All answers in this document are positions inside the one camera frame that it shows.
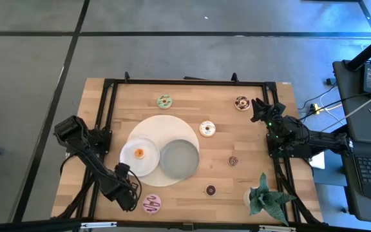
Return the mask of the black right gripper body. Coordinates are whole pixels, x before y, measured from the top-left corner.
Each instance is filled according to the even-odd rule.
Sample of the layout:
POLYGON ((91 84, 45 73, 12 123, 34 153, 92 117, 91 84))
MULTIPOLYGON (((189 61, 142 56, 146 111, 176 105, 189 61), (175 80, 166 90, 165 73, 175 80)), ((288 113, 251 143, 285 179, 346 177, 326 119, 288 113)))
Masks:
POLYGON ((282 113, 285 110, 285 105, 282 103, 277 103, 275 105, 267 105, 260 117, 260 120, 266 124, 268 129, 279 128, 283 125, 282 113))

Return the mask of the chocolate sprinkled large donut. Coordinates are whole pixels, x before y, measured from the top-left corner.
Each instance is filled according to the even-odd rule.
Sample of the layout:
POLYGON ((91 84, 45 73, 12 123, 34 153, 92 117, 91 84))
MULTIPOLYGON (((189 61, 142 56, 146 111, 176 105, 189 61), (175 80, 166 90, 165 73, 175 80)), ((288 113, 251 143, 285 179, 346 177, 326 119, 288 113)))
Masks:
POLYGON ((250 108, 250 100, 245 96, 238 96, 234 102, 234 105, 239 111, 246 111, 250 108))

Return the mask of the pink frosted donut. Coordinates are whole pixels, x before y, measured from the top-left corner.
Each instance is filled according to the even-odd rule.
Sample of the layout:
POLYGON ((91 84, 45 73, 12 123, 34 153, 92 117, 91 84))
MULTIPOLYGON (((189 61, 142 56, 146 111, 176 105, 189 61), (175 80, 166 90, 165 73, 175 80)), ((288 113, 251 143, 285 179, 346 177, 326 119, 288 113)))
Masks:
POLYGON ((156 194, 148 194, 142 203, 143 210, 150 215, 157 213, 161 208, 162 201, 156 194))

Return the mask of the white frosted donut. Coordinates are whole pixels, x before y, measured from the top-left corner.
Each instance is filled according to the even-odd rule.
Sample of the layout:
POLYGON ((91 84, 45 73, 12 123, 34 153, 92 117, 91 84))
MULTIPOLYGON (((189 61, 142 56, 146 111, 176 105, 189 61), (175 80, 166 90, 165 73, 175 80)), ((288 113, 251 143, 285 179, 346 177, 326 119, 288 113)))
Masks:
POLYGON ((199 126, 199 132, 203 137, 212 137, 216 132, 216 126, 211 121, 204 121, 199 126))

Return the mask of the green frosted donut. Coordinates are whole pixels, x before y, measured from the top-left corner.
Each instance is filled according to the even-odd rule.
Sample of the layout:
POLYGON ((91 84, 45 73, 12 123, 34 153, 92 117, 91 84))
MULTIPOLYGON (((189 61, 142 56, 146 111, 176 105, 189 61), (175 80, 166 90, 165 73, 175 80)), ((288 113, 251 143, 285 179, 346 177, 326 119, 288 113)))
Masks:
POLYGON ((157 106, 160 109, 168 109, 173 103, 172 98, 168 94, 163 94, 157 98, 157 106))

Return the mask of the white round plate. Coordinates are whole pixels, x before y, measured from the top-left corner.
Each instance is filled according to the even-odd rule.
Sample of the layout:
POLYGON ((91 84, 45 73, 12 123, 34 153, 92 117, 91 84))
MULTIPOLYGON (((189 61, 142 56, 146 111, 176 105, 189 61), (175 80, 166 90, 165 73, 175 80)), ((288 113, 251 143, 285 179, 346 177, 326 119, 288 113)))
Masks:
POLYGON ((158 146, 147 138, 131 139, 125 143, 120 152, 120 162, 127 164, 130 170, 138 177, 149 175, 158 166, 160 150, 158 146), (136 159, 136 149, 143 149, 145 157, 136 159))

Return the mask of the black horizontal bar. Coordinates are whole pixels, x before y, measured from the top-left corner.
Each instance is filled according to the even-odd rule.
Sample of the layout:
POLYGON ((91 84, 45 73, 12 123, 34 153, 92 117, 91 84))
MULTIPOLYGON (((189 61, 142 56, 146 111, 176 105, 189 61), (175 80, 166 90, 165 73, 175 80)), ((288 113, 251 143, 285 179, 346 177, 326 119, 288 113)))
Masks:
MULTIPOLYGON (((36 220, 29 222, 11 222, 0 224, 0 232, 65 232, 81 229, 83 222, 117 222, 112 220, 93 220, 92 218, 51 218, 49 220, 36 220)), ((216 224, 216 223, 193 223, 193 222, 137 222, 119 221, 117 227, 144 227, 179 229, 182 231, 195 231, 198 229, 226 229, 226 230, 249 230, 258 232, 259 225, 266 224, 216 224)), ((288 226, 295 227, 296 232, 371 232, 371 230, 354 229, 347 227, 328 226, 326 224, 305 224, 291 222, 288 226)))

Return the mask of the grey round plate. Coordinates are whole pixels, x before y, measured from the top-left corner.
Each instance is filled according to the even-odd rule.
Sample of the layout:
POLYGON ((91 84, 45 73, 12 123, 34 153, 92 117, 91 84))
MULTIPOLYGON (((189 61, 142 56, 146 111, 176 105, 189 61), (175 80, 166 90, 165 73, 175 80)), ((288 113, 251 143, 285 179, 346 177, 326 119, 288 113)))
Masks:
POLYGON ((160 152, 162 172, 172 179, 186 179, 195 174, 200 163, 198 149, 189 141, 177 139, 160 152))

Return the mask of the white plant pot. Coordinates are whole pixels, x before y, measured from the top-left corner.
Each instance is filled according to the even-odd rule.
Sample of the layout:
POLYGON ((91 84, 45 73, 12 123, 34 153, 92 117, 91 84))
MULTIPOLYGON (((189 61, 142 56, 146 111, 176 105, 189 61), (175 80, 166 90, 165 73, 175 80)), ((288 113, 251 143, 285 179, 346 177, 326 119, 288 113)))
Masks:
POLYGON ((243 195, 243 202, 249 208, 253 196, 256 194, 258 187, 249 188, 243 195))

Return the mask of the black side desk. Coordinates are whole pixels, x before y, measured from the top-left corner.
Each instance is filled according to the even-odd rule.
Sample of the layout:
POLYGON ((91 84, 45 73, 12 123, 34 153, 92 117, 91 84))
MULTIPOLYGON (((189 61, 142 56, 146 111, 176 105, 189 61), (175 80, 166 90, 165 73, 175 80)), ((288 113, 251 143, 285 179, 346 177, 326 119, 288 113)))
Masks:
MULTIPOLYGON (((371 143, 371 114, 368 110, 371 109, 371 93, 366 96, 363 91, 364 66, 351 72, 344 63, 336 61, 333 69, 347 116, 347 124, 338 130, 347 132, 353 144, 371 143)), ((371 222, 371 199, 352 191, 349 184, 345 187, 345 193, 350 213, 359 220, 371 222)))

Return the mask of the green leafy plant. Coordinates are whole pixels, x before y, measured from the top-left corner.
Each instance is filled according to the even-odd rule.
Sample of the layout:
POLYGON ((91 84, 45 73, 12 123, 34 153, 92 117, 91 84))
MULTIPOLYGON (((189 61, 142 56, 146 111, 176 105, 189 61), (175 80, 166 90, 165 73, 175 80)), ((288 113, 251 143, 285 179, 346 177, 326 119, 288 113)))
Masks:
POLYGON ((266 211, 272 218, 280 221, 286 226, 289 225, 281 205, 284 205, 296 197, 290 194, 271 191, 267 183, 266 174, 262 173, 260 176, 260 185, 257 188, 250 188, 249 192, 249 215, 256 215, 261 210, 266 211))

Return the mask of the black diagonal pole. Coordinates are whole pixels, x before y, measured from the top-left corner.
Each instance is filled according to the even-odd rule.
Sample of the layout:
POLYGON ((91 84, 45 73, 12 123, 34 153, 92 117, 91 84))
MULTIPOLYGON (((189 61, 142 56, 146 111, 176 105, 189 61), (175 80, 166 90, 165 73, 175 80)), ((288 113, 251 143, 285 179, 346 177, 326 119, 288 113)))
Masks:
POLYGON ((345 67, 349 71, 355 71, 371 58, 371 44, 361 53, 346 63, 345 67))

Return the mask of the silver metal bracket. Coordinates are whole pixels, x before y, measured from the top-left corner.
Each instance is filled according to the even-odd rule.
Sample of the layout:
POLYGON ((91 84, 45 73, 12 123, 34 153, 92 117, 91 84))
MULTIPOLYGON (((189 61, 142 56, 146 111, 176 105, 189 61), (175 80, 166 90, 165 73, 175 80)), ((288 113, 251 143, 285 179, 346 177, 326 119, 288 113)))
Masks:
POLYGON ((258 232, 296 232, 295 227, 259 225, 258 232))
POLYGON ((80 226, 81 229, 96 229, 105 227, 117 227, 117 222, 83 222, 80 226))

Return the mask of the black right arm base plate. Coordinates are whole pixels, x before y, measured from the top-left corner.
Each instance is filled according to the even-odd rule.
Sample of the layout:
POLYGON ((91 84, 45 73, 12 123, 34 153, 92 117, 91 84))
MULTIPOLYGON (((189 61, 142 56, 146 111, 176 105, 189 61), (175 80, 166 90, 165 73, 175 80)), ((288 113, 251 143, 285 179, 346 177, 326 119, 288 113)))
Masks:
POLYGON ((272 158, 301 158, 308 159, 312 157, 312 150, 309 145, 283 145, 278 142, 275 134, 268 133, 267 147, 269 156, 272 158))

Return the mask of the black aluminium table frame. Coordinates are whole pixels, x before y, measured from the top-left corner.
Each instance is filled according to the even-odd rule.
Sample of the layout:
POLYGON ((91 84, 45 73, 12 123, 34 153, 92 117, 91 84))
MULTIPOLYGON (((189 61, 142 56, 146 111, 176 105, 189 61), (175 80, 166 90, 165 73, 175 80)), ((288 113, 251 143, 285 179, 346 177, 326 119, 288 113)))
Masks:
POLYGON ((119 154, 134 127, 155 115, 182 119, 195 132, 199 142, 200 163, 194 175, 166 187, 144 184, 143 195, 154 193, 162 201, 161 209, 150 215, 141 206, 132 212, 121 210, 116 202, 99 195, 94 217, 98 220, 137 222, 193 222, 230 224, 274 224, 266 212, 249 215, 243 202, 244 193, 258 185, 266 174, 271 189, 277 188, 274 164, 266 142, 263 122, 251 122, 252 111, 239 111, 234 100, 243 95, 251 99, 270 99, 263 85, 252 86, 213 81, 130 80, 118 85, 111 128, 113 138, 105 164, 114 168, 119 154), (168 94, 173 103, 168 109, 157 106, 157 98, 168 94), (216 126, 212 137, 203 137, 199 126, 211 121, 216 126), (230 156, 238 158, 235 167, 228 165, 230 156), (212 197, 207 185, 216 187, 212 197))

